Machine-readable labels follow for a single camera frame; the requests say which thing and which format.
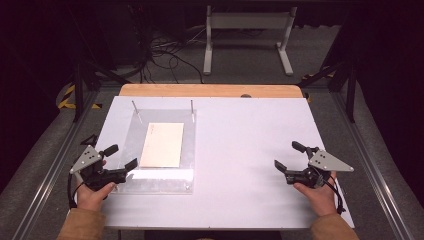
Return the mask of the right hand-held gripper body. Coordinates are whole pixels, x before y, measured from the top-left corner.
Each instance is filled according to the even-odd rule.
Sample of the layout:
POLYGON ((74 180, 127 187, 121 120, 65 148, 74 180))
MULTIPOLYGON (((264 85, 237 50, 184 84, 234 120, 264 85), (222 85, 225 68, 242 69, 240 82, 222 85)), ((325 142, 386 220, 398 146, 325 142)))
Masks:
POLYGON ((318 188, 329 180, 332 171, 354 171, 352 166, 318 147, 306 147, 304 153, 308 157, 307 167, 302 171, 287 169, 284 175, 288 184, 301 183, 309 188, 318 188))

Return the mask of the person's right hand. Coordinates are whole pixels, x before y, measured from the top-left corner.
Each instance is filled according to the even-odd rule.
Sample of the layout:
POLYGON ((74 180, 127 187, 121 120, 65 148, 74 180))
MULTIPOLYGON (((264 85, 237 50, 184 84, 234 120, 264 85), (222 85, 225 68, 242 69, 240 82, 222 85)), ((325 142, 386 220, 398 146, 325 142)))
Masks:
POLYGON ((336 173, 332 171, 329 185, 312 189, 301 183, 295 183, 293 187, 308 199, 315 214, 318 217, 323 217, 337 213, 334 191, 331 189, 331 187, 334 186, 335 179, 336 173))

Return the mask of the person's left hand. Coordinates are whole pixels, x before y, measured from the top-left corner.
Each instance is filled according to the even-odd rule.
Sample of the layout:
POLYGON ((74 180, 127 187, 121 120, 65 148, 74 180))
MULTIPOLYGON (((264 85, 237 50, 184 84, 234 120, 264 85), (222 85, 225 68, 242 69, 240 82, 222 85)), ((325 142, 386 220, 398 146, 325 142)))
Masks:
POLYGON ((90 211, 99 212, 101 210, 103 200, 114 190, 116 184, 114 182, 106 184, 98 191, 93 191, 85 185, 77 190, 77 207, 90 211))

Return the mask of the yellow black hazard tape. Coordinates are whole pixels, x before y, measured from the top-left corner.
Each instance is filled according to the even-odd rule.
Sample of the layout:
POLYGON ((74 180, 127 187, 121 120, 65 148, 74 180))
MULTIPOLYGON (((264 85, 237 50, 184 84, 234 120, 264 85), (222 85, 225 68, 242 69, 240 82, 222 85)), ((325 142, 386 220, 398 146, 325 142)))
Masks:
POLYGON ((76 108, 75 103, 69 102, 69 99, 71 95, 74 93, 74 91, 75 91, 75 85, 71 84, 65 91, 65 94, 63 95, 62 99, 60 100, 58 104, 59 109, 75 109, 76 108))

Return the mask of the wooden table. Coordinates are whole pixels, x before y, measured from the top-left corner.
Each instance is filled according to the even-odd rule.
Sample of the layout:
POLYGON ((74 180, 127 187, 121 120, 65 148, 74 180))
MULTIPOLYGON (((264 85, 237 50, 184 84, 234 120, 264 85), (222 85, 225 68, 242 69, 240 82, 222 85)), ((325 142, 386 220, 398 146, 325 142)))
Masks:
POLYGON ((233 85, 233 84, 125 84, 120 96, 142 97, 240 97, 302 98, 296 85, 233 85))

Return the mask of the white table cover sheet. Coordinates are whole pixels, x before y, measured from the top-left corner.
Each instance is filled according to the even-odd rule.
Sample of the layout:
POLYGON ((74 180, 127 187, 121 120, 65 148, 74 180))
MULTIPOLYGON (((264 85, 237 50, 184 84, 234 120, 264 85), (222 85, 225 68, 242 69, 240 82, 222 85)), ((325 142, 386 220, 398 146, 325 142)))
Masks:
POLYGON ((194 191, 188 195, 118 194, 103 203, 106 225, 115 229, 283 230, 314 221, 308 201, 274 166, 302 170, 306 155, 293 141, 323 144, 303 98, 114 98, 97 149, 123 151, 131 100, 143 109, 196 112, 194 191))

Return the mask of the black metal stand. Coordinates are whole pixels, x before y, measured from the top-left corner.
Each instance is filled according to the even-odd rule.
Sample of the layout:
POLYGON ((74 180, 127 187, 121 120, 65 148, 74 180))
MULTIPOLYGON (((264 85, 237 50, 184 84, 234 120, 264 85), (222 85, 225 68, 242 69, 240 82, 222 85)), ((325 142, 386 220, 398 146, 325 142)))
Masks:
POLYGON ((318 80, 332 74, 333 77, 327 84, 330 92, 340 92, 344 85, 347 85, 347 97, 345 112, 348 119, 354 123, 354 102, 356 91, 356 69, 353 45, 355 42, 355 23, 345 20, 336 35, 320 70, 312 76, 301 80, 297 86, 305 88, 318 80))
POLYGON ((101 86, 100 78, 96 76, 96 72, 100 72, 108 79, 121 85, 129 84, 129 81, 85 56, 82 51, 71 52, 70 58, 74 67, 73 83, 75 84, 76 101, 74 122, 78 122, 85 110, 84 86, 87 86, 89 91, 97 91, 101 86))

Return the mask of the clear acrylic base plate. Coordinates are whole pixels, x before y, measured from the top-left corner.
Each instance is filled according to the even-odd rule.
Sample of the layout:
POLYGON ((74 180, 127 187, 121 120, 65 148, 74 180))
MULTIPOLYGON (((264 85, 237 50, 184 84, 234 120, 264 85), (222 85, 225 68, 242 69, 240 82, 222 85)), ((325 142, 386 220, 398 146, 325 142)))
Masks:
POLYGON ((191 194, 194 189, 196 112, 192 122, 190 109, 143 109, 140 112, 143 124, 136 114, 132 116, 124 140, 120 167, 137 159, 138 166, 131 170, 126 182, 119 185, 118 194, 191 194), (142 168, 141 154, 150 123, 183 123, 181 159, 178 167, 142 168))

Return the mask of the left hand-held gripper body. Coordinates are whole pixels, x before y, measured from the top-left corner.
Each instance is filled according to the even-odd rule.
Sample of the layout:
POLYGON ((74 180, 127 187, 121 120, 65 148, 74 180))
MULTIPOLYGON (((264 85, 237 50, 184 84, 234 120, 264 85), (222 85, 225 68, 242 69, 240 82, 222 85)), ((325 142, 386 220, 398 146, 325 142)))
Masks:
POLYGON ((125 168, 104 169, 104 158, 93 146, 88 145, 71 167, 69 173, 93 191, 98 191, 111 182, 115 184, 125 183, 128 171, 125 168))

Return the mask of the beige wooden board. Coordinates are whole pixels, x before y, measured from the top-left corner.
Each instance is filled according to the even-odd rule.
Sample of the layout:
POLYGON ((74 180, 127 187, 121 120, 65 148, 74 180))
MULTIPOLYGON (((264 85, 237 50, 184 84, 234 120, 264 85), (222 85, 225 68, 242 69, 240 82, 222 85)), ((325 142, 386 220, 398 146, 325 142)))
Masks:
POLYGON ((141 154, 142 168, 178 167, 181 159, 183 123, 150 123, 141 154))

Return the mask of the aluminium floor rail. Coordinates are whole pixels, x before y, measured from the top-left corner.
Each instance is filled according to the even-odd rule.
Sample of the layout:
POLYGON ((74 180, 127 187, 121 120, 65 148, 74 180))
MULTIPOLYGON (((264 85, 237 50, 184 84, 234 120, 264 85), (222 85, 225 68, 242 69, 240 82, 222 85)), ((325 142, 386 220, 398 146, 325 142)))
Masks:
POLYGON ((62 109, 25 161, 17 188, 29 200, 11 240, 55 240, 68 212, 68 171, 85 146, 82 141, 98 135, 116 87, 87 92, 85 109, 75 119, 73 109, 62 109))
POLYGON ((346 91, 313 87, 305 93, 325 148, 354 167, 337 178, 359 238, 419 240, 422 209, 394 164, 362 91, 355 93, 353 120, 346 113, 346 91))

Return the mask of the white metal stand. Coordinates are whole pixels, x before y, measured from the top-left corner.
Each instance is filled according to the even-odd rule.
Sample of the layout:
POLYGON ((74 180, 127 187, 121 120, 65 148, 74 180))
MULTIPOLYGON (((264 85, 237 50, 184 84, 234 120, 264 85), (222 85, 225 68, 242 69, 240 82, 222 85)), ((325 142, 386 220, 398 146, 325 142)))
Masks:
POLYGON ((210 75, 212 72, 213 57, 213 29, 273 29, 283 32, 282 40, 276 43, 276 48, 281 64, 287 76, 294 74, 286 47, 291 30, 296 18, 297 8, 292 7, 284 12, 272 13, 249 13, 249 12, 214 12, 212 6, 208 5, 206 10, 206 47, 204 56, 203 73, 210 75))

